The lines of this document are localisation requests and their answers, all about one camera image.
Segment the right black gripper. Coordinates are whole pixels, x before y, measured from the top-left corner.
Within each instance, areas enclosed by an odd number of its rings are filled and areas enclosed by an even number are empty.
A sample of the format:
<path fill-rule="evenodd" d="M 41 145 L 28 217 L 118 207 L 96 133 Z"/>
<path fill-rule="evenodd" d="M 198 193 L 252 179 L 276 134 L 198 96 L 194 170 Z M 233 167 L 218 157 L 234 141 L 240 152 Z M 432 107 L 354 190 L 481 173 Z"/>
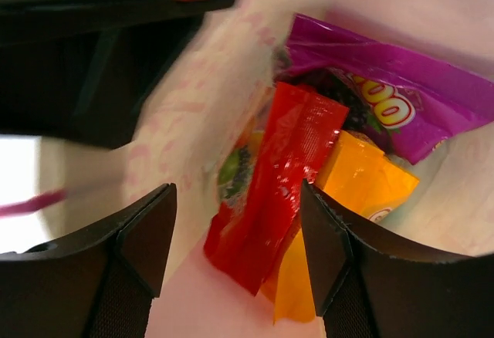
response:
<path fill-rule="evenodd" d="M 128 144 L 146 99 L 235 0 L 64 0 L 1 7 L 1 132 Z"/>

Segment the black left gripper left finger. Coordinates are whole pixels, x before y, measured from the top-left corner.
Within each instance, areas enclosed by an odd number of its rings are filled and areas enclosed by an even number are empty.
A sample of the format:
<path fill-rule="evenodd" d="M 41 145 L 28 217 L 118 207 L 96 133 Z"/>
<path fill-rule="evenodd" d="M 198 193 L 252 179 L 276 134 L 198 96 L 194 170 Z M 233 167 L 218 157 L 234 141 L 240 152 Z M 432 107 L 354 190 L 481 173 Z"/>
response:
<path fill-rule="evenodd" d="M 142 337 L 177 214 L 163 184 L 78 231 L 1 256 L 3 337 Z"/>

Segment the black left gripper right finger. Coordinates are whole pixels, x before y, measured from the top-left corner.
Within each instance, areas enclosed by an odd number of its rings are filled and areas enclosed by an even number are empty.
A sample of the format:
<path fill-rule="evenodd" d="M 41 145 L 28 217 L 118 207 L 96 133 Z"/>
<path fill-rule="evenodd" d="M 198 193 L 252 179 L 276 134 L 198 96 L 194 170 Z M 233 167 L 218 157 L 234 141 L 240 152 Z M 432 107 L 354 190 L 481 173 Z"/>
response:
<path fill-rule="evenodd" d="M 303 182 L 316 314 L 328 337 L 491 337 L 493 257 L 401 237 Z"/>

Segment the pink and white paper bag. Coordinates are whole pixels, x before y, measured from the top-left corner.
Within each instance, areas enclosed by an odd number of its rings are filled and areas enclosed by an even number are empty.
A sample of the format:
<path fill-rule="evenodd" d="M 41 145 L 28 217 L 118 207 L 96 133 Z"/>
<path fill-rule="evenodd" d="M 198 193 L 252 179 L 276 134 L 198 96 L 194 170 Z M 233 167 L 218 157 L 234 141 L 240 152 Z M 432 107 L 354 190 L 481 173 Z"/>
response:
<path fill-rule="evenodd" d="M 324 334 L 320 319 L 274 322 L 264 297 L 214 270 L 201 250 L 217 209 L 216 175 L 267 90 L 272 51 L 295 12 L 493 76 L 493 0 L 239 0 L 207 16 L 126 147 L 106 152 L 42 140 L 41 185 L 83 189 L 38 215 L 44 239 L 97 221 L 159 184 L 177 185 L 177 221 L 149 337 Z"/>

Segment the red snack packet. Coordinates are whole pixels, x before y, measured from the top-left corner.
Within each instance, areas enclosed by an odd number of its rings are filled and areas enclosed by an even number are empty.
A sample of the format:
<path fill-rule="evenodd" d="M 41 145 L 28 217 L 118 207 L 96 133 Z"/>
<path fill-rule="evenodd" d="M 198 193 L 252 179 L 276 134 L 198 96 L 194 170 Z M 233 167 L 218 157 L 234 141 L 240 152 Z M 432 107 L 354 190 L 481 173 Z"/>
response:
<path fill-rule="evenodd" d="M 211 264 L 256 295 L 296 217 L 303 181 L 315 181 L 348 108 L 308 86 L 277 83 L 245 206 L 221 205 L 204 245 Z"/>

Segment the purple snack packet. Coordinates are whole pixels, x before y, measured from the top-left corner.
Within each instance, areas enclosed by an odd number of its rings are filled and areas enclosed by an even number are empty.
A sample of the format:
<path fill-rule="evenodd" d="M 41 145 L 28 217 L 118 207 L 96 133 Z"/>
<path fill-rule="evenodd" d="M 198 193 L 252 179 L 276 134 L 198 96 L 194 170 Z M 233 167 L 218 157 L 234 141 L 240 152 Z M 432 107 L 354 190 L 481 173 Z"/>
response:
<path fill-rule="evenodd" d="M 345 130 L 411 164 L 493 121 L 493 83 L 449 63 L 297 14 L 275 75 L 350 110 Z"/>

